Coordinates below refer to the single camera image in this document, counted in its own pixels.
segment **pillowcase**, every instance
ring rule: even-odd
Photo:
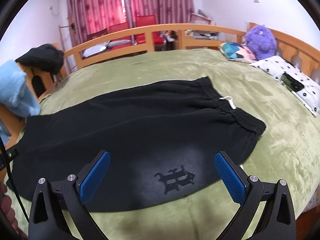
[[[280,56],[272,56],[252,63],[251,66],[284,84],[314,116],[317,115],[320,108],[320,85],[289,61]]]
[[[107,46],[109,43],[110,43],[109,41],[106,41],[104,43],[100,43],[100,44],[94,45],[90,48],[87,48],[84,50],[82,56],[83,57],[90,57],[90,56],[99,54],[100,52],[104,52],[105,50],[107,50]]]
[[[110,41],[108,44],[108,48],[113,48],[116,46],[121,46],[121,45],[125,45],[125,44],[130,44],[130,43],[132,43],[131,40]]]
[[[221,53],[230,61],[253,63],[257,59],[252,51],[245,45],[235,42],[225,42],[219,46]]]

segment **finger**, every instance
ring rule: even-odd
[[[7,220],[10,222],[10,224],[14,221],[15,215],[16,215],[16,213],[14,212],[14,210],[12,208],[5,215],[7,217]]]
[[[18,234],[26,239],[28,239],[28,236],[20,229],[18,228]]]
[[[2,193],[6,193],[8,191],[7,186],[2,181],[0,181],[0,191]]]
[[[1,202],[1,208],[4,212],[4,214],[8,213],[8,211],[10,210],[11,204],[12,204],[11,198],[8,197],[7,195],[5,195],[2,199],[2,202]]]
[[[14,230],[18,230],[18,221],[16,219],[14,219],[14,221],[11,223],[12,227],[14,228]]]

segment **light blue towel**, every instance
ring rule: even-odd
[[[30,89],[26,87],[26,91],[18,107],[8,107],[8,109],[17,116],[28,117],[31,115],[39,115],[41,107]]]
[[[10,133],[8,132],[4,124],[1,122],[1,120],[0,120],[0,136],[3,141],[3,144],[7,145],[10,138]]]
[[[26,76],[13,60],[0,66],[0,102],[8,107],[18,107],[26,91]]]
[[[26,85],[27,75],[13,60],[0,66],[0,102],[20,116],[40,113],[40,105]]]

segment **green blanket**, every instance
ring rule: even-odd
[[[248,64],[228,62],[218,51],[151,52],[89,66],[60,83],[41,102],[41,114],[55,113],[114,90],[204,76],[211,78],[221,95],[232,96],[237,107],[266,124],[257,146],[243,164],[244,170],[266,182],[285,179],[298,217],[320,181],[320,118],[314,118],[271,76]],[[9,195],[19,225],[27,231],[19,204],[12,192]],[[29,212],[30,202],[23,200],[23,203]],[[238,208],[218,181],[188,197],[159,206],[92,216],[110,240],[198,240],[215,239]],[[263,204],[246,237],[252,234],[262,209]],[[66,218],[74,235],[80,237],[68,214]]]

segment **electrical cord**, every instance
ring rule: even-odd
[[[20,196],[19,196],[19,194],[18,194],[17,188],[16,188],[16,186],[15,186],[15,184],[14,184],[14,182],[13,182],[13,178],[12,178],[12,174],[11,174],[11,169],[10,169],[10,162],[9,162],[8,157],[7,157],[6,150],[5,150],[5,147],[4,147],[4,144],[3,144],[3,141],[2,141],[2,139],[1,139],[1,137],[0,137],[0,152],[1,152],[2,156],[3,156],[4,165],[5,165],[6,168],[7,168],[8,178],[9,178],[9,181],[10,181],[10,183],[11,183],[11,185],[12,185],[14,194],[16,195],[16,198],[17,198],[17,200],[18,200],[18,202],[19,202],[19,204],[20,204],[20,207],[21,207],[21,209],[22,209],[22,212],[23,212],[24,216],[26,217],[26,220],[27,220],[28,223],[29,223],[29,218],[28,218],[27,212],[26,212],[26,210],[25,210],[25,208],[24,208],[24,206],[23,206],[23,204],[22,204],[22,201],[21,201]]]
[[[52,15],[53,15],[54,18],[59,18],[59,14],[60,14],[59,0],[58,0],[58,5],[57,5],[57,7],[58,7],[58,14],[55,14],[55,13],[53,12],[53,6],[50,6],[50,11],[51,11],[51,13],[52,13]]]

